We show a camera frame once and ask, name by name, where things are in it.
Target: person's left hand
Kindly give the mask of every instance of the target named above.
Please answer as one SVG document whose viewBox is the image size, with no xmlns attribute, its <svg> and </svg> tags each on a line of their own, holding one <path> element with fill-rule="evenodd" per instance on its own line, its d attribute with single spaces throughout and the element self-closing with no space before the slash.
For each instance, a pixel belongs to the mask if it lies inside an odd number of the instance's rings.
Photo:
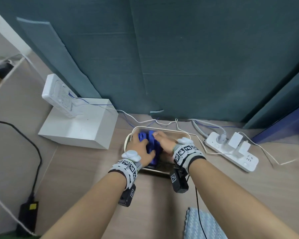
<svg viewBox="0 0 299 239">
<path fill-rule="evenodd" d="M 153 150 L 150 154 L 147 153 L 146 145 L 148 143 L 149 142 L 147 139 L 143 139 L 143 141 L 140 142 L 140 140 L 138 139 L 138 133 L 134 133 L 131 141 L 128 143 L 126 147 L 126 151 L 134 150 L 138 153 L 138 155 L 142 158 L 140 160 L 140 163 L 143 167 L 149 165 L 149 163 L 155 157 L 155 150 Z"/>
</svg>

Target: person's right hand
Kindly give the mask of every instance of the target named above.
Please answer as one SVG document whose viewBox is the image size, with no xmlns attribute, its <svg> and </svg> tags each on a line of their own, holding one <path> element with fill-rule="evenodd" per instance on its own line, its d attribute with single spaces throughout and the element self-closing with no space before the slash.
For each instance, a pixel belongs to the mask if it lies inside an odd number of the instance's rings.
<svg viewBox="0 0 299 239">
<path fill-rule="evenodd" d="M 177 141 L 169 138 L 164 132 L 157 131 L 153 133 L 154 138 L 160 143 L 165 152 L 173 155 L 173 148 L 177 144 Z"/>
</svg>

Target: light blue towel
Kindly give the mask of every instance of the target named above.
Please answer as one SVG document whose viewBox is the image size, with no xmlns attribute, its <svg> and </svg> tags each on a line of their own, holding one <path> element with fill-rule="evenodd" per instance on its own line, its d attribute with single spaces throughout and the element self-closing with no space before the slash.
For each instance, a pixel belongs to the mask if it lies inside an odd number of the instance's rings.
<svg viewBox="0 0 299 239">
<path fill-rule="evenodd" d="M 211 214 L 199 210 L 199 215 L 207 239 L 227 239 Z M 199 223 L 198 210 L 194 207 L 189 207 L 186 213 L 184 239 L 206 239 Z"/>
</svg>

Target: forearm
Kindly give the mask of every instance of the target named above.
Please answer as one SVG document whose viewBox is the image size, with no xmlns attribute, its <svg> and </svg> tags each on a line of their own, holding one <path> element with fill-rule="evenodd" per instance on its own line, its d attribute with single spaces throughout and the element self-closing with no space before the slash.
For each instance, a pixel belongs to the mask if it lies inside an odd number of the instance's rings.
<svg viewBox="0 0 299 239">
<path fill-rule="evenodd" d="M 42 239 L 98 239 L 110 222 L 126 178 L 108 173 L 54 224 Z"/>
<path fill-rule="evenodd" d="M 259 200 L 208 161 L 193 161 L 189 174 L 229 239 L 299 238 Z"/>
</svg>

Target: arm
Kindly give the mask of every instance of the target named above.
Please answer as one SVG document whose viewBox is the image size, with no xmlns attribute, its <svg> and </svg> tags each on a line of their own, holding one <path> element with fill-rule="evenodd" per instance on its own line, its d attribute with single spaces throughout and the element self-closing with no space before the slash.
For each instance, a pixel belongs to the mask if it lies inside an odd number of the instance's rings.
<svg viewBox="0 0 299 239">
<path fill-rule="evenodd" d="M 128 143 L 127 151 L 134 150 L 141 157 L 141 165 L 147 166 L 155 151 L 147 154 L 148 140 L 142 142 L 138 134 Z M 103 236 L 120 196 L 127 186 L 125 176 L 110 172 L 96 183 L 71 209 L 68 210 L 44 235 L 42 239 L 98 239 Z"/>
<path fill-rule="evenodd" d="M 163 132 L 154 133 L 154 137 L 167 153 L 173 153 L 175 140 Z M 264 204 L 207 160 L 196 159 L 187 164 L 202 200 L 229 239 L 299 238 Z"/>
</svg>

